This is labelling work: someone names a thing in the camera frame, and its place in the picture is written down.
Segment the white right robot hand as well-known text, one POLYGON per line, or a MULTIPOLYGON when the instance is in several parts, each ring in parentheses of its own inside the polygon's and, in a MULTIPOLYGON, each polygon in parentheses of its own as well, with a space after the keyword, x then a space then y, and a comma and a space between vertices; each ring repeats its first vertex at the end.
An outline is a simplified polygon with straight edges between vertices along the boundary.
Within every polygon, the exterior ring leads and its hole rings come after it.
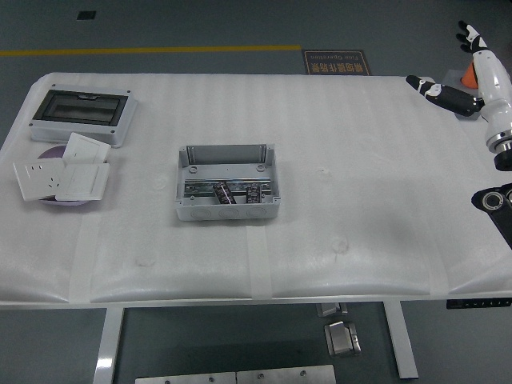
POLYGON ((421 79, 415 75, 406 82, 427 101, 462 116, 479 112, 487 122, 486 144, 495 151, 497 142, 511 136, 511 80, 505 67, 489 49, 479 32, 472 25, 460 21, 463 30, 457 35, 461 49, 472 54, 478 84, 476 97, 446 86, 421 79))

